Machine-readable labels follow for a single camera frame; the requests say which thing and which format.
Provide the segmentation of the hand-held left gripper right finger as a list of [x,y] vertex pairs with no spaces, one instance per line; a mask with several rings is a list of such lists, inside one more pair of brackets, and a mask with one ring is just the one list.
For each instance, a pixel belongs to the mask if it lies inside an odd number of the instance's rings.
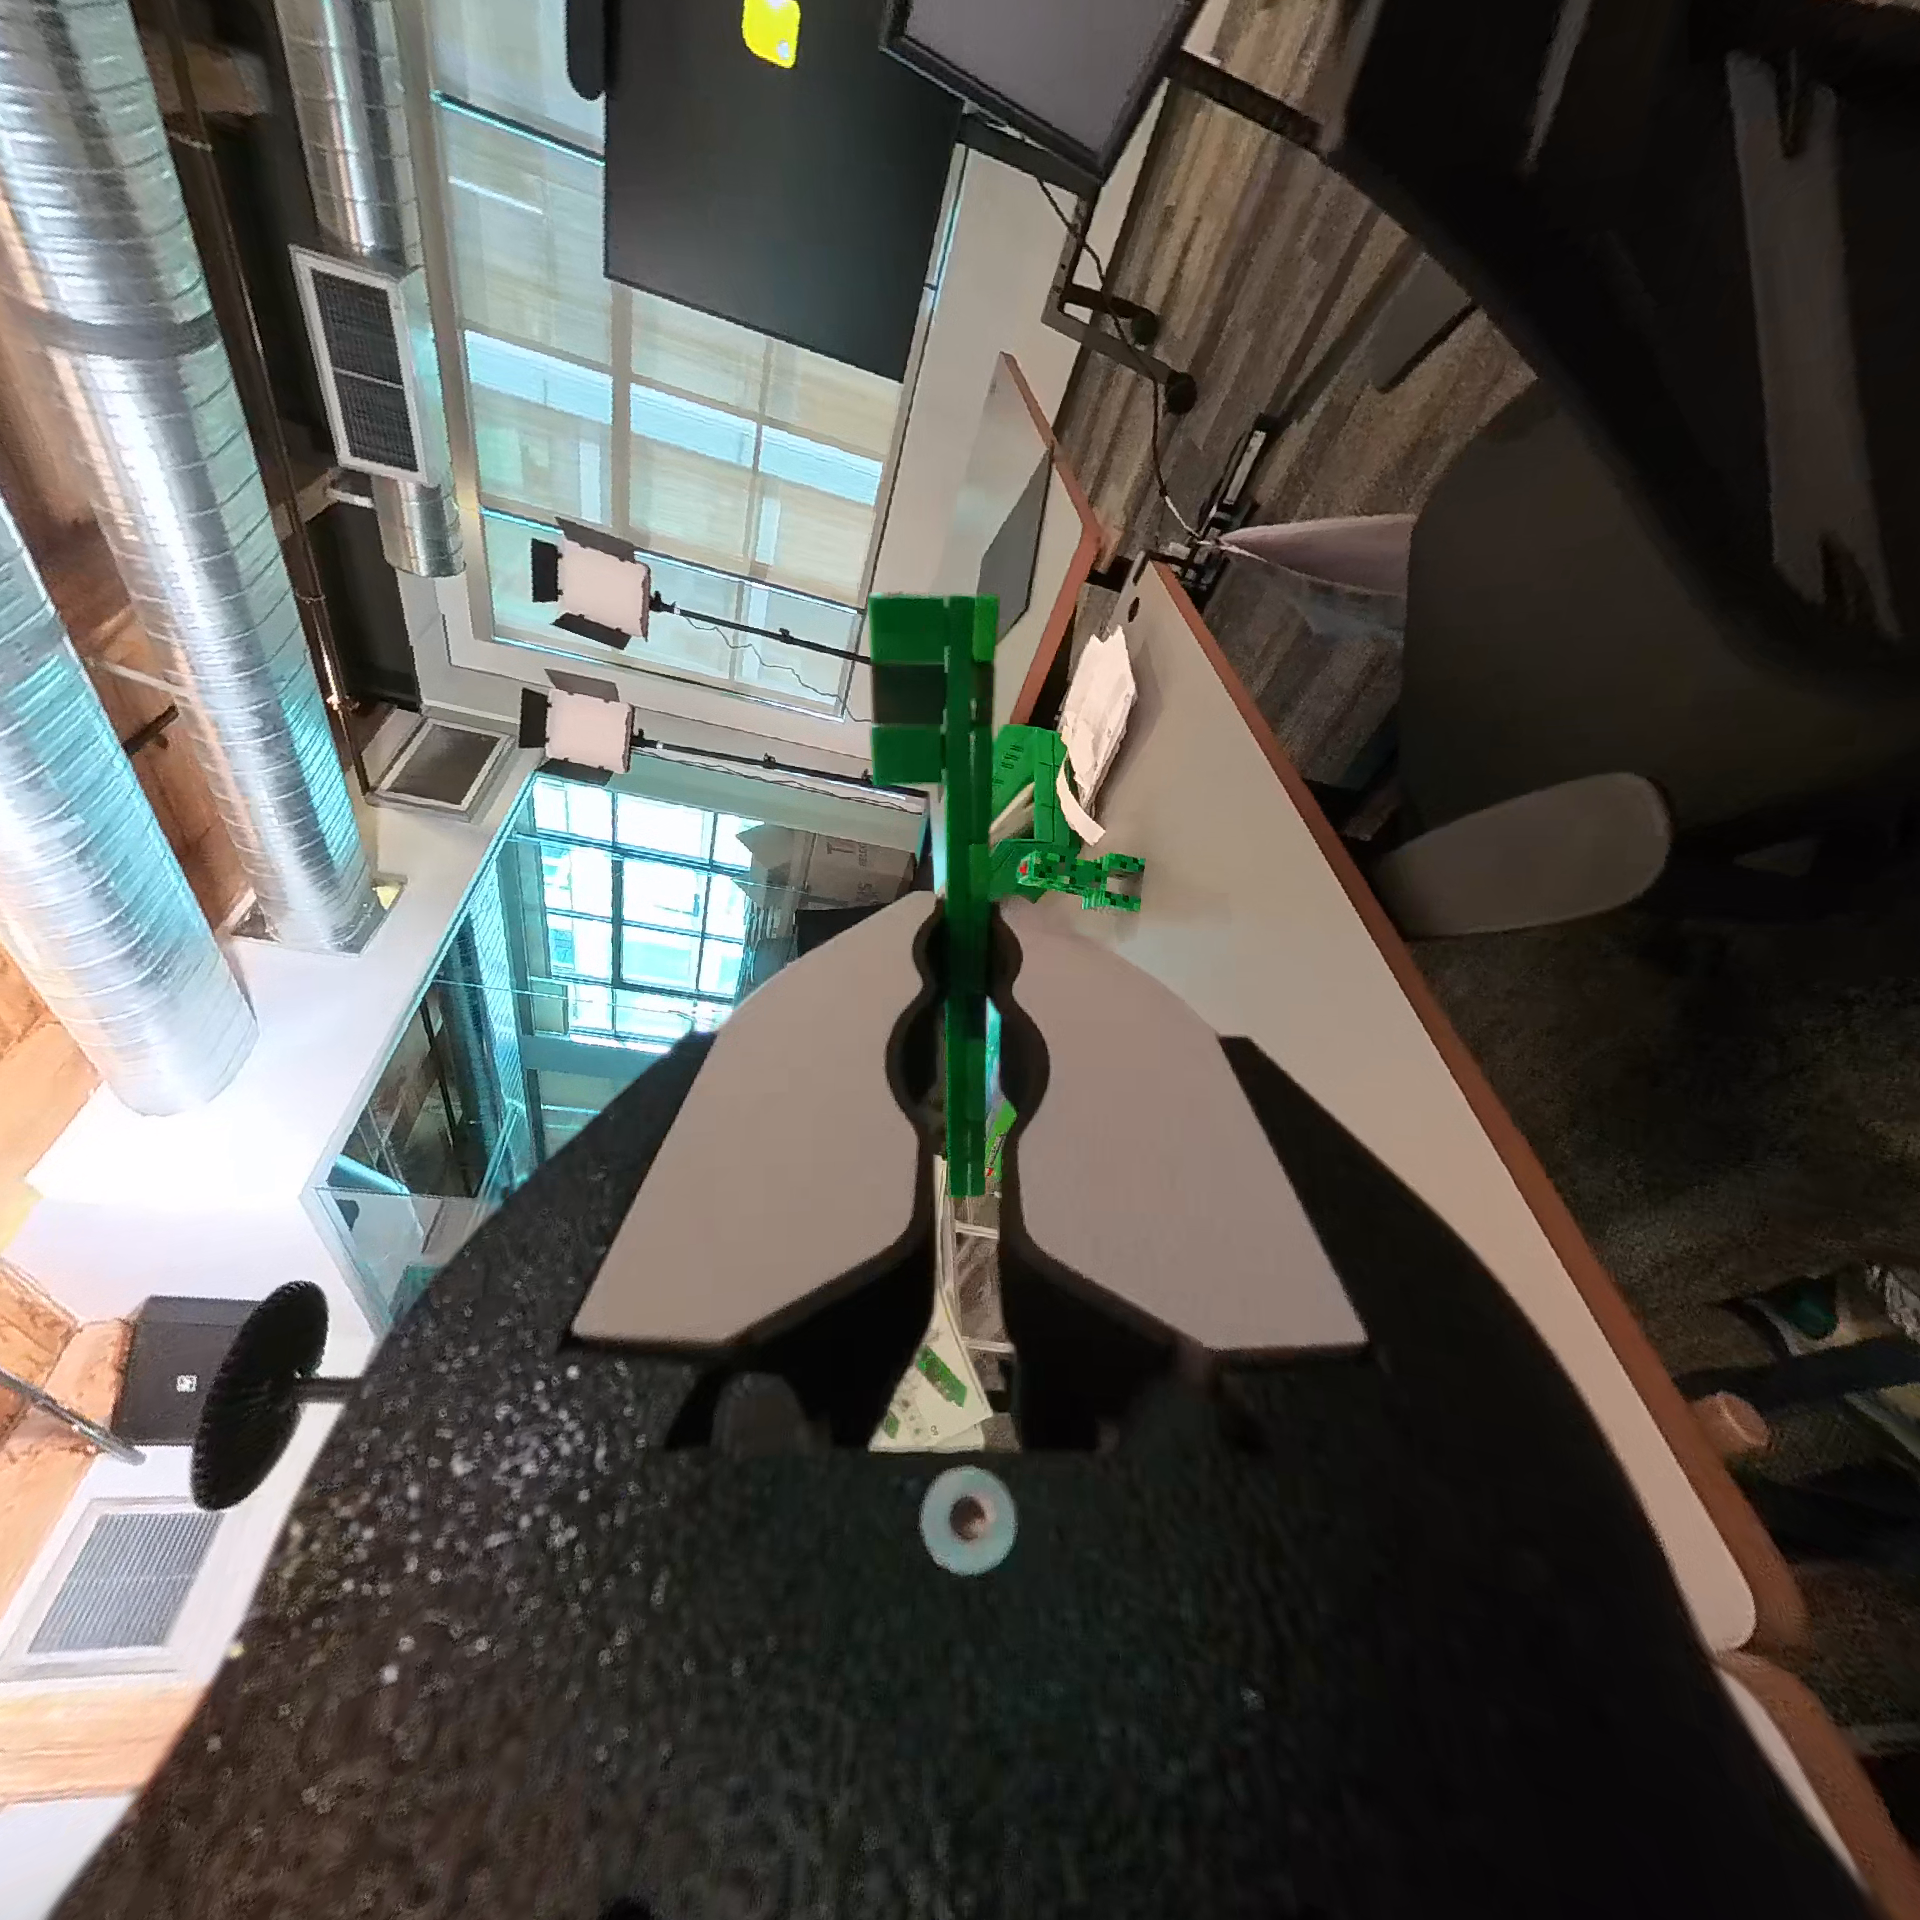
[[1065,919],[1002,927],[1025,1247],[1211,1354],[1360,1350],[1360,1314],[1215,1026]]

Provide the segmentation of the green brick plate assembly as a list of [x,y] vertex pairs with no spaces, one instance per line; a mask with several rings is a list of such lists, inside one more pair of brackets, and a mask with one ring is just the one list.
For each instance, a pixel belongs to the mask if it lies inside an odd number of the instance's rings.
[[987,1189],[993,687],[996,601],[881,594],[868,606],[871,769],[932,798],[931,980],[942,1017],[948,1190]]

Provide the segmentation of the grey desk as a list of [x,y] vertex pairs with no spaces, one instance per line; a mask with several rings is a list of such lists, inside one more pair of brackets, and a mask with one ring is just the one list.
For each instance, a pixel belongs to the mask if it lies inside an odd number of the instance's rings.
[[881,538],[874,591],[977,591],[982,556],[1016,503],[1035,458],[1049,452],[1052,479],[1040,561],[1030,612],[994,655],[994,722],[1049,726],[1059,720],[1072,670],[1074,628],[1096,584],[1112,536],[1089,492],[1071,469],[1052,418],[1026,370],[996,351],[977,409],[948,413],[945,452],[932,448],[932,421],[908,430]]
[[1784,1557],[1166,565],[1120,623],[1138,696],[1096,815],[1144,856],[1146,901],[1065,924],[1260,1044],[1475,1247],[1607,1433],[1716,1653],[1801,1644]]

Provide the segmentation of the dark desk mat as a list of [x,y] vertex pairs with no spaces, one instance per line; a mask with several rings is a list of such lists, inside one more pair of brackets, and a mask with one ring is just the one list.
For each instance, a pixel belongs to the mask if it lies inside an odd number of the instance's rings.
[[1049,479],[1052,458],[1043,452],[982,556],[977,597],[994,606],[996,640],[1007,640],[1033,604]]

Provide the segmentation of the green brick creeper model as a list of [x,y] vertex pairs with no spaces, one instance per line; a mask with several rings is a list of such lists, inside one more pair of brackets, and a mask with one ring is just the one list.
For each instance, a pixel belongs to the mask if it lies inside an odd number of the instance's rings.
[[1038,844],[1004,844],[993,853],[993,898],[1038,903],[1068,895],[1083,909],[1136,913],[1146,862],[1136,854],[1082,854]]

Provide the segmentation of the black light stand pole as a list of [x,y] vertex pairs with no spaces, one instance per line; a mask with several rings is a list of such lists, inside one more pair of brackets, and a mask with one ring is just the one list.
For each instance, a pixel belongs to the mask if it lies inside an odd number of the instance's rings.
[[786,760],[786,758],[780,758],[780,757],[767,753],[767,752],[740,753],[740,752],[720,752],[720,750],[708,750],[708,746],[691,746],[691,745],[684,745],[679,740],[648,735],[643,730],[635,734],[633,745],[631,745],[631,753],[633,757],[652,753],[656,758],[672,758],[672,760],[687,760],[687,762],[730,767],[730,769],[734,769],[744,777],[754,777],[754,778],[788,777],[788,778],[795,778],[795,781],[802,781],[802,783],[823,783],[833,790],[851,792],[855,799],[874,799],[874,801],[899,799],[899,801],[908,801],[908,799],[923,799],[928,794],[927,788],[921,788],[921,786],[876,781],[874,775],[868,775],[868,773],[838,775],[838,773],[830,773],[830,769],[822,769],[822,767],[802,765],[802,762],[795,762],[795,760]]
[[719,612],[704,612],[704,609],[698,609],[698,607],[684,607],[684,606],[676,606],[676,604],[668,601],[659,589],[650,591],[650,612],[660,615],[660,616],[691,620],[692,623],[708,626],[719,633],[744,634],[744,637],[751,637],[751,640],[769,640],[769,642],[782,645],[791,650],[828,655],[828,658],[847,661],[847,663],[860,663],[862,658],[866,658],[857,646],[855,648],[854,646],[838,646],[838,645],[828,645],[828,642],[822,642],[822,640],[808,640],[808,637],[802,637],[802,634],[799,634],[788,628],[763,628],[763,626],[758,626],[758,623],[751,623],[751,621],[744,621],[744,620],[737,620],[737,616],[727,616],[727,615],[719,615]]

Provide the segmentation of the green plastic bin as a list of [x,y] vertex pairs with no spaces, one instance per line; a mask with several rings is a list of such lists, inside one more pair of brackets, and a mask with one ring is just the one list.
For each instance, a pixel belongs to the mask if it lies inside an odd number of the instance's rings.
[[1055,773],[1065,760],[1057,728],[999,726],[993,746],[990,847],[1033,841],[1043,847],[1080,849],[1063,830],[1055,801]]

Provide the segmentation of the studio light panel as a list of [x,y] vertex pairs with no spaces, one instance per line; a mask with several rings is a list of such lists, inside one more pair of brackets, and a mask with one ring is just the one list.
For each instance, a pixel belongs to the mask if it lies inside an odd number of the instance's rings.
[[612,653],[648,640],[655,615],[671,612],[633,544],[567,519],[531,538],[531,598],[559,630]]
[[519,745],[578,778],[625,777],[643,745],[635,709],[618,686],[567,670],[550,670],[543,686],[519,690]]

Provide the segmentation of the black round disc on rod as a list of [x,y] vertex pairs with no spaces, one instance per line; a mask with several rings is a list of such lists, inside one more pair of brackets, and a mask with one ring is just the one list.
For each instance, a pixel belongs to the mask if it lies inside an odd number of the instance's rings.
[[199,1511],[251,1498],[295,1442],[305,1408],[347,1404],[358,1377],[323,1373],[328,1342],[319,1282],[286,1282],[251,1308],[210,1381],[191,1447]]

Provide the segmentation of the black speaker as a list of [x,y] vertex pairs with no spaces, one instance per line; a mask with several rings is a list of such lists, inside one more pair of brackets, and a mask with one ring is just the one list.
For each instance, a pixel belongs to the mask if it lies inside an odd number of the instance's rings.
[[135,1449],[188,1449],[215,1375],[256,1301],[151,1296],[130,1318],[113,1430]]

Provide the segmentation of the black office chair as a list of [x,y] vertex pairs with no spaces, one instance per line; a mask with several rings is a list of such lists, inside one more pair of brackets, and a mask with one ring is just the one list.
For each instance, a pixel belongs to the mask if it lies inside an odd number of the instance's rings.
[[1368,4],[1328,159],[1535,373],[1409,538],[1419,830],[1651,783],[1659,894],[1916,864],[1916,4]]

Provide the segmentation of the black computer monitor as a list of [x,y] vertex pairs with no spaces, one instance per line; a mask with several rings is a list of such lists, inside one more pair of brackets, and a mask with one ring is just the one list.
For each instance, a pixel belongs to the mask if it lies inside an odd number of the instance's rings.
[[1063,225],[1046,322],[1180,410],[1193,378],[1158,357],[1160,312],[1108,285],[1091,225],[1201,14],[1201,1],[895,1],[881,24],[890,57],[963,102],[963,144],[1033,178]]

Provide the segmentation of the white wall vent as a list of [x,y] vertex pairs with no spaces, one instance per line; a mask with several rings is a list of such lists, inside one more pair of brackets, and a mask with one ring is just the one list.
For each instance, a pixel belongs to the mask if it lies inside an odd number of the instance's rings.
[[9,1684],[179,1671],[225,1518],[186,1498],[98,1498],[4,1636]]
[[376,777],[368,798],[382,806],[467,821],[481,809],[513,753],[513,740],[497,730],[419,714],[412,734]]

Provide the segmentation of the white duct vent grille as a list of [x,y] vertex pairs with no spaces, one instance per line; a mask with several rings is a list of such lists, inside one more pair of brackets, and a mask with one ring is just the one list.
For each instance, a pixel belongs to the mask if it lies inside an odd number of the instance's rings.
[[289,254],[339,462],[374,478],[430,481],[439,471],[428,456],[420,361],[430,344],[425,276],[306,247]]

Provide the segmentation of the large black wall screen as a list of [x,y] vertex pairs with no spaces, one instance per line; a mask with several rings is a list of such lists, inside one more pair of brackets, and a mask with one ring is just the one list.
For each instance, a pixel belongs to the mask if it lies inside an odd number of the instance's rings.
[[745,4],[601,4],[606,276],[900,381],[961,102],[881,44],[881,1],[802,1],[795,58]]

